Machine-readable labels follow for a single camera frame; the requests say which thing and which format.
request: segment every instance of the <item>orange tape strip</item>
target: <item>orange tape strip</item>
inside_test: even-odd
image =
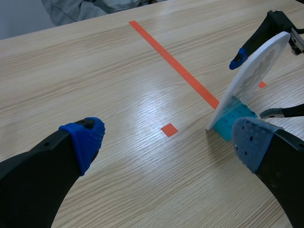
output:
[[[179,132],[171,123],[162,127],[161,130],[166,134],[166,136],[171,137],[172,135]]]
[[[192,74],[189,73],[165,48],[163,48],[135,20],[130,25],[179,73],[196,92],[204,98],[212,108],[216,109],[219,101]]]

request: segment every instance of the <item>person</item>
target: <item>person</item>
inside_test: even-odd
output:
[[[154,0],[41,0],[54,25],[60,26],[156,2]]]

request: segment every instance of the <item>wood grain surface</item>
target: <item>wood grain surface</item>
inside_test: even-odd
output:
[[[217,99],[228,65],[269,10],[304,27],[295,0],[169,0],[0,41],[0,161],[86,116],[103,147],[54,228],[289,228],[280,205],[205,126],[214,110],[128,24],[136,20]],[[287,47],[250,108],[303,102],[303,55]],[[179,132],[168,138],[161,128]],[[272,120],[304,138],[299,118]]]

